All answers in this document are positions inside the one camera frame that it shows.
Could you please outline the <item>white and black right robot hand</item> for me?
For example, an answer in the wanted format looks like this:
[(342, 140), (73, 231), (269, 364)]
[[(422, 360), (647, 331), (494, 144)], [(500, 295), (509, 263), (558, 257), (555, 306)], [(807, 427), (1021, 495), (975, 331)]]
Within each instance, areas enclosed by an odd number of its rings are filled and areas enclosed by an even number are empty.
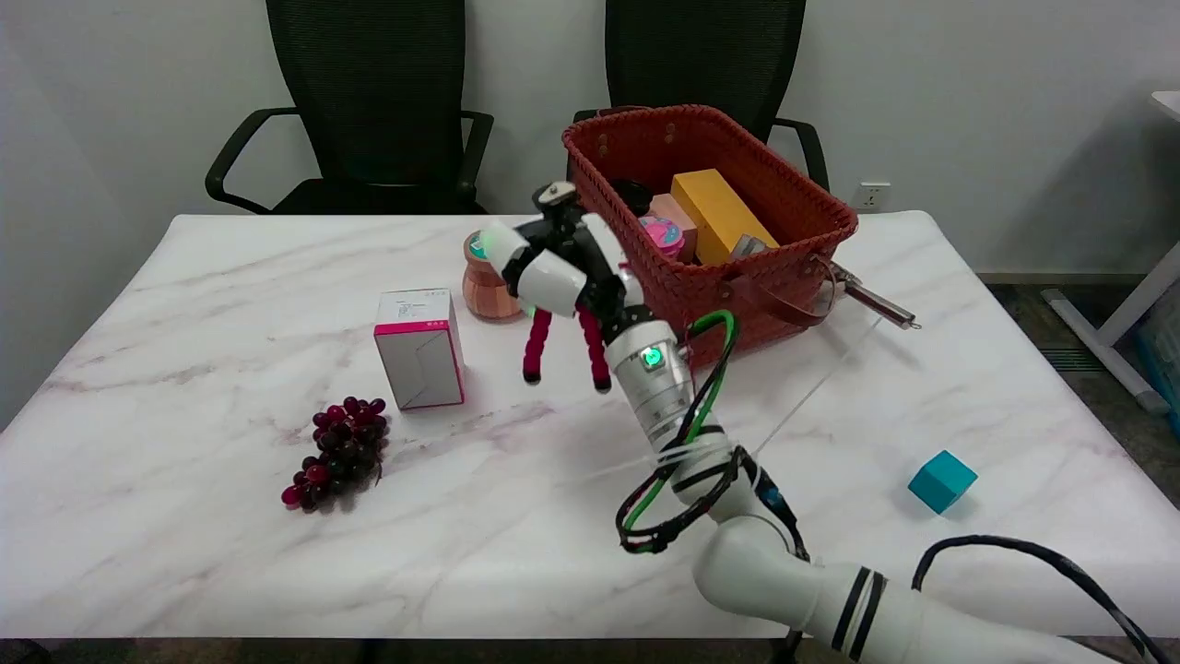
[(607, 326), (627, 326), (625, 311), (644, 304), (620, 239), (598, 213), (566, 221), (493, 216), (480, 239), (490, 265), (523, 305), (566, 318), (584, 305)]

